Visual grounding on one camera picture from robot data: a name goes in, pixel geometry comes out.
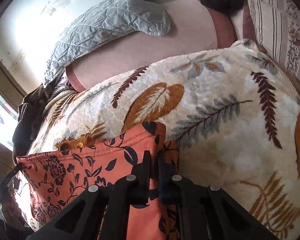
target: gray quilted cloth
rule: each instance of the gray quilted cloth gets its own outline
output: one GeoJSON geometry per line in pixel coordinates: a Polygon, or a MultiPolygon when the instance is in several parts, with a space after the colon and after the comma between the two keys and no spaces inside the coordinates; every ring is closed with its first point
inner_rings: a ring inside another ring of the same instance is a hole
{"type": "Polygon", "coordinates": [[[105,0],[75,19],[59,36],[47,61],[46,87],[75,59],[134,31],[165,35],[170,20],[162,5],[145,0],[105,0]]]}

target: pillow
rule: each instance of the pillow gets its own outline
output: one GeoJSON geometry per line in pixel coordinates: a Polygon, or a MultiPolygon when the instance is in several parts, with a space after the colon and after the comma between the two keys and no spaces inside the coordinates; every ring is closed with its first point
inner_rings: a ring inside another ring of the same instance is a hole
{"type": "Polygon", "coordinates": [[[248,0],[257,42],[300,81],[300,11],[292,0],[248,0]]]}
{"type": "Polygon", "coordinates": [[[71,85],[81,92],[107,78],[167,57],[225,48],[235,41],[230,19],[197,0],[176,0],[165,3],[164,8],[171,20],[167,35],[154,37],[135,32],[105,44],[66,67],[71,85]]]}
{"type": "MultiPolygon", "coordinates": [[[[144,122],[110,141],[80,148],[46,152],[17,157],[23,164],[20,176],[23,188],[16,201],[27,223],[37,231],[85,188],[91,185],[105,187],[130,174],[132,165],[142,162],[147,150],[154,159],[163,151],[165,161],[178,163],[175,141],[165,143],[166,127],[159,122],[144,122]]],[[[177,239],[173,230],[176,221],[170,220],[172,206],[163,207],[159,202],[158,181],[150,179],[147,205],[132,205],[129,213],[127,239],[177,239]]]]}

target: striped pillow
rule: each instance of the striped pillow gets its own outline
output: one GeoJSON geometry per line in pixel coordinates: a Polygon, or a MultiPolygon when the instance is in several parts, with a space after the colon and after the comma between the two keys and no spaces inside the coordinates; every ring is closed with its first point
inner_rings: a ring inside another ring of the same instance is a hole
{"type": "Polygon", "coordinates": [[[300,80],[300,11],[292,0],[248,0],[256,39],[300,80]]]}

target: window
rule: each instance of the window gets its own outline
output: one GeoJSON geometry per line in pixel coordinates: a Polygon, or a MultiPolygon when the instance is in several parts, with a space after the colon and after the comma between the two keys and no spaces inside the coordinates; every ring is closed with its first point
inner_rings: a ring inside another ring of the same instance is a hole
{"type": "Polygon", "coordinates": [[[12,136],[17,126],[17,113],[0,95],[0,143],[13,150],[12,136]]]}

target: dark brown cloth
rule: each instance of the dark brown cloth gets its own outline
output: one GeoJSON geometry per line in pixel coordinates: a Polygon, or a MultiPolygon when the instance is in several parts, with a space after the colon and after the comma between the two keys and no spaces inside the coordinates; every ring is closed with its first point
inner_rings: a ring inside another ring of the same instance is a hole
{"type": "Polygon", "coordinates": [[[54,87],[62,76],[61,72],[46,88],[39,86],[27,94],[18,106],[18,124],[12,137],[14,143],[13,160],[17,164],[17,156],[25,156],[31,143],[36,139],[41,122],[42,113],[47,101],[54,91],[54,87]]]}

